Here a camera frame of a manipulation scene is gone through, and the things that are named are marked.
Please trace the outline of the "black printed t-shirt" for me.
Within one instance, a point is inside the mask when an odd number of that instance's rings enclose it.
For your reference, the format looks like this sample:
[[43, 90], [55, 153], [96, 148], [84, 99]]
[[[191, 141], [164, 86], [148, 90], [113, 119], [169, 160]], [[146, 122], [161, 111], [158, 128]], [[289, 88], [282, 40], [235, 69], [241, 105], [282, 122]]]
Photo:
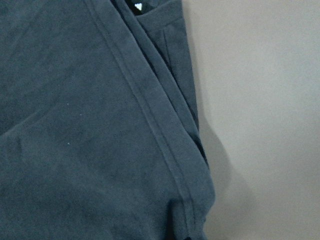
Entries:
[[0, 237], [204, 240], [180, 0], [0, 3]]

